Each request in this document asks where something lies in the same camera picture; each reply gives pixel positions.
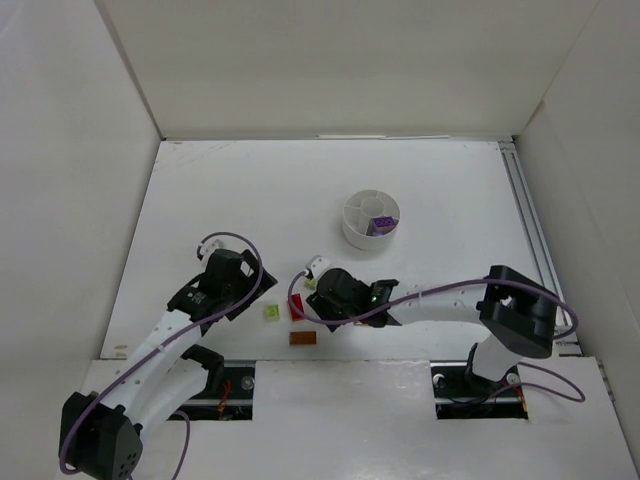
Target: yellow-green cube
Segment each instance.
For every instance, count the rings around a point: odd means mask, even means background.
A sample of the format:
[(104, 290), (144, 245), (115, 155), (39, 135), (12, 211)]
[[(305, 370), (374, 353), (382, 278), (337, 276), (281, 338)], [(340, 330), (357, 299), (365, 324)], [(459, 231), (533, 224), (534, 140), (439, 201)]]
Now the yellow-green cube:
[(316, 281), (315, 278), (305, 278), (304, 286), (307, 287), (309, 290), (315, 290), (316, 287), (318, 286), (318, 282)]
[(264, 315), (271, 322), (280, 320), (280, 308), (278, 308), (278, 305), (267, 305)]

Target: black bracket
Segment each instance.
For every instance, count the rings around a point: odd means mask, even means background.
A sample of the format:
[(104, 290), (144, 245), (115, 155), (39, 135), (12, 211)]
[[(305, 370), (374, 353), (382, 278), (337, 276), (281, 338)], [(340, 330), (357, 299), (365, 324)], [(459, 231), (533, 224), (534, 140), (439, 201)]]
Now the black bracket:
[[(246, 263), (248, 273), (243, 271), (243, 263)], [(218, 248), (209, 257), (204, 273), (182, 287), (167, 304), (167, 310), (180, 310), (190, 315), (192, 322), (197, 322), (241, 300), (251, 291), (257, 280), (258, 260), (250, 250), (239, 254)], [(274, 277), (263, 270), (262, 280), (256, 292), (243, 305), (229, 312), (226, 315), (227, 319), (231, 321), (236, 318), (277, 283)], [(202, 325), (202, 335), (207, 333), (210, 327), (210, 323)]]
[[(524, 283), (555, 296), (503, 265), (492, 266), (486, 278)], [(554, 302), (516, 287), (489, 285), (476, 308), (480, 321), (511, 352), (528, 358), (551, 356), (557, 310)]]

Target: purple cable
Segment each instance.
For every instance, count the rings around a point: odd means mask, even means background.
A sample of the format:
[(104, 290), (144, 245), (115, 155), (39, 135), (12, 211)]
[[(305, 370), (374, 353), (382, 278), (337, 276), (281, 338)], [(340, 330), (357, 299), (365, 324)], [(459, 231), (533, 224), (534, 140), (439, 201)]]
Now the purple cable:
[(301, 317), (309, 320), (310, 322), (318, 323), (320, 325), (346, 325), (348, 323), (361, 322), (361, 321), (366, 320), (367, 318), (370, 318), (370, 317), (372, 317), (372, 316), (374, 316), (374, 315), (376, 315), (376, 314), (378, 314), (378, 313), (380, 313), (380, 312), (382, 312), (384, 310), (387, 310), (387, 309), (389, 309), (391, 307), (395, 307), (396, 305), (400, 305), (401, 303), (404, 303), (404, 302), (406, 302), (408, 300), (414, 300), (416, 298), (427, 297), (429, 295), (435, 295), (437, 293), (446, 292), (448, 290), (454, 290), (456, 288), (468, 287), (468, 286), (471, 286), (471, 285), (497, 285), (497, 286), (503, 286), (503, 287), (518, 288), (520, 290), (524, 290), (525, 292), (533, 293), (535, 295), (539, 295), (541, 297), (544, 297), (547, 300), (555, 303), (558, 307), (560, 307), (565, 312), (567, 312), (569, 317), (571, 317), (572, 325), (571, 325), (571, 328), (569, 328), (566, 332), (562, 332), (562, 333), (559, 333), (556, 336), (554, 336), (553, 337), (554, 340), (559, 340), (561, 338), (564, 338), (564, 337), (567, 337), (567, 336), (571, 335), (572, 333), (574, 333), (578, 329), (578, 325), (580, 323), (580, 320), (578, 319), (578, 315), (576, 314), (576, 312), (574, 312), (574, 310), (569, 305), (564, 303), (562, 300), (560, 300), (555, 295), (553, 295), (553, 294), (551, 294), (551, 293), (549, 293), (549, 292), (547, 292), (545, 290), (541, 290), (539, 288), (532, 287), (530, 285), (526, 285), (524, 283), (514, 282), (512, 280), (498, 280), (498, 279), (493, 279), (493, 278), (477, 278), (477, 279), (473, 279), (473, 280), (464, 280), (462, 282), (449, 283), (447, 285), (442, 285), (440, 287), (429, 288), (427, 290), (423, 290), (422, 292), (412, 293), (411, 295), (406, 295), (406, 296), (398, 298), (397, 300), (394, 300), (392, 302), (385, 303), (384, 305), (380, 305), (379, 307), (376, 307), (373, 310), (370, 310), (370, 311), (368, 311), (366, 313), (363, 313), (362, 315), (356, 315), (355, 317), (342, 319), (342, 320), (321, 320), (319, 318), (315, 318), (315, 317), (312, 317), (310, 315), (307, 315), (302, 310), (300, 310), (298, 307), (296, 307), (295, 304), (293, 303), (293, 299), (292, 299), (293, 287), (295, 286), (296, 282), (300, 278), (302, 278), (304, 276), (304, 274), (305, 274), (305, 272), (298, 273), (295, 277), (293, 277), (293, 280), (289, 284), (289, 290), (287, 292), (287, 298), (288, 298), (288, 301), (289, 301), (289, 306), (291, 307), (291, 310), (293, 310), (295, 313), (297, 313)]
[[(232, 232), (216, 232), (216, 233), (212, 233), (211, 235), (208, 235), (207, 237), (205, 237), (202, 240), (202, 242), (200, 242), (200, 245), (203, 242), (209, 240), (212, 237), (219, 237), (219, 236), (234, 237), (234, 238), (237, 238), (239, 240), (242, 240), (253, 251), (253, 254), (255, 255), (256, 259), (258, 260), (258, 279), (256, 280), (256, 284), (251, 288), (249, 293), (247, 293), (237, 303), (234, 303), (233, 305), (231, 305), (230, 307), (225, 308), (224, 310), (216, 312), (216, 313), (214, 313), (214, 314), (212, 314), (212, 315), (210, 315), (210, 316), (208, 316), (206, 318), (203, 318), (202, 320), (199, 320), (199, 321), (197, 321), (195, 323), (192, 323), (191, 325), (189, 325), (187, 327), (184, 327), (181, 330), (178, 330), (176, 333), (174, 333), (169, 338), (167, 338), (164, 342), (162, 342), (160, 344), (161, 347), (166, 347), (171, 342), (173, 342), (175, 339), (177, 339), (181, 335), (184, 335), (185, 333), (187, 333), (188, 331), (190, 331), (190, 330), (192, 330), (194, 328), (198, 328), (201, 325), (204, 325), (205, 323), (209, 323), (209, 322), (214, 322), (216, 320), (220, 320), (227, 313), (232, 312), (233, 310), (235, 310), (236, 308), (240, 307), (245, 302), (247, 302), (253, 296), (253, 294), (258, 290), (258, 288), (260, 287), (260, 282), (262, 282), (262, 275), (264, 273), (264, 268), (262, 266), (262, 258), (260, 257), (260, 252), (258, 252), (258, 249), (255, 247), (255, 245), (253, 243), (251, 243), (248, 239), (243, 237), (242, 235), (239, 235), (237, 233), (232, 233)], [(102, 400), (104, 400), (104, 398), (107, 395), (109, 395), (113, 390), (115, 390), (116, 387), (118, 385), (120, 385), (121, 382), (123, 382), (124, 380), (129, 378), (131, 375), (133, 375), (140, 367), (142, 367), (145, 363), (147, 363), (149, 360), (151, 360), (153, 357), (155, 357), (158, 353), (160, 353), (160, 350), (158, 350), (158, 348), (156, 348), (156, 349), (152, 350), (151, 352), (149, 352), (138, 363), (133, 365), (129, 370), (127, 370), (122, 375), (120, 375), (107, 388), (105, 388), (102, 392), (100, 392), (98, 394), (98, 396), (96, 396), (96, 398), (94, 398), (93, 401), (87, 406), (87, 408), (84, 409), (84, 411), (80, 414), (78, 419), (75, 421), (75, 423), (73, 424), (73, 426), (69, 430), (69, 433), (66, 436), (66, 438), (64, 439), (64, 442), (62, 442), (62, 448), (60, 448), (60, 455), (59, 455), (59, 466), (60, 466), (60, 471), (62, 473), (64, 473), (65, 475), (75, 475), (77, 473), (80, 473), (80, 470), (78, 470), (77, 468), (76, 469), (71, 469), (71, 468), (67, 467), (67, 464), (66, 464), (65, 460), (67, 458), (67, 454), (69, 453), (69, 446), (71, 445), (71, 440), (76, 435), (76, 433), (78, 433), (78, 430), (80, 429), (80, 426), (87, 419), (89, 414), (93, 411), (94, 408), (96, 408), (96, 406)]]
[(184, 463), (184, 459), (187, 456), (187, 450), (189, 449), (189, 440), (191, 439), (191, 421), (189, 420), (189, 416), (181, 410), (176, 410), (173, 413), (174, 415), (178, 415), (179, 417), (182, 417), (187, 427), (187, 434), (184, 437), (184, 447), (182, 447), (182, 454), (180, 455), (180, 461), (178, 462), (178, 467), (176, 468), (176, 471), (173, 474), (173, 477), (171, 477), (171, 480), (176, 480), (178, 478), (178, 475), (180, 475), (180, 470), (182, 470), (182, 464)]
[(520, 363), (518, 363), (518, 365), (520, 365), (521, 367), (527, 367), (527, 368), (533, 368), (535, 370), (540, 370), (541, 372), (547, 373), (549, 375), (552, 375), (552, 376), (556, 377), (559, 380), (562, 380), (564, 383), (566, 383), (567, 385), (569, 385), (571, 388), (573, 388), (575, 390), (575, 392), (578, 394), (578, 397), (577, 398), (576, 397), (571, 397), (571, 396), (567, 395), (566, 393), (559, 392), (557, 390), (554, 390), (553, 388), (545, 387), (544, 385), (540, 385), (538, 383), (518, 382), (518, 383), (512, 383), (510, 385), (505, 385), (504, 387), (500, 387), (498, 390), (496, 390), (495, 392), (491, 393), (490, 395), (488, 395), (486, 397), (479, 398), (477, 400), (470, 400), (468, 402), (454, 402), (452, 405), (455, 406), (455, 407), (460, 407), (460, 408), (473, 406), (473, 405), (481, 405), (481, 404), (485, 403), (486, 401), (491, 400), (492, 398), (495, 398), (495, 397), (498, 397), (498, 396), (502, 395), (507, 390), (513, 390), (514, 388), (518, 388), (518, 387), (537, 388), (538, 390), (542, 390), (544, 392), (551, 393), (551, 394), (556, 395), (558, 397), (564, 398), (565, 400), (569, 400), (570, 402), (584, 403), (586, 401), (587, 397), (584, 394), (584, 392), (580, 389), (580, 387), (578, 387), (575, 383), (573, 383), (567, 377), (564, 377), (564, 376), (560, 375), (559, 373), (554, 372), (553, 370), (549, 370), (548, 368), (539, 367), (538, 365), (533, 365), (531, 363), (520, 362)]

